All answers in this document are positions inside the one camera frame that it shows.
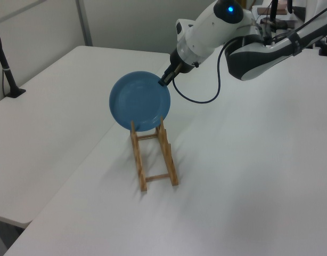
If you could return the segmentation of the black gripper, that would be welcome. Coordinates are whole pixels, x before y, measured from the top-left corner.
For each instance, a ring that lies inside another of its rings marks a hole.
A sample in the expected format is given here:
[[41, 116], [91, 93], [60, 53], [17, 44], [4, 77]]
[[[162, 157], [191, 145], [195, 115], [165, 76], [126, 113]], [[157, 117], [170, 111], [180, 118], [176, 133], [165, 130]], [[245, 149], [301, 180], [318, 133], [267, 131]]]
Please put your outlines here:
[[170, 65], [165, 70], [163, 76], [159, 79], [158, 83], [161, 86], [167, 86], [176, 77], [178, 74], [186, 74], [189, 73], [194, 67], [198, 67], [199, 63], [194, 62], [185, 62], [180, 57], [177, 48], [173, 50], [170, 54]]

